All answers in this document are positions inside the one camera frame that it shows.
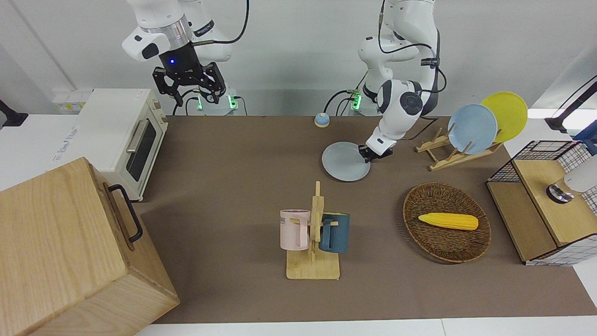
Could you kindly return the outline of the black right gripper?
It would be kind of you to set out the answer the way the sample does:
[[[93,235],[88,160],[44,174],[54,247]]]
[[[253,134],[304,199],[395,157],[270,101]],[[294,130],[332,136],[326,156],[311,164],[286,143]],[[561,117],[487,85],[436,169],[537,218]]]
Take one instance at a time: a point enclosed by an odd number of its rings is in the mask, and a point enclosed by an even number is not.
[[[226,84],[215,62],[202,64],[191,44],[159,55],[162,67],[156,67],[153,78],[161,94],[169,94],[177,107],[182,107],[183,98],[179,86],[198,86],[206,90],[205,100],[218,104]]]

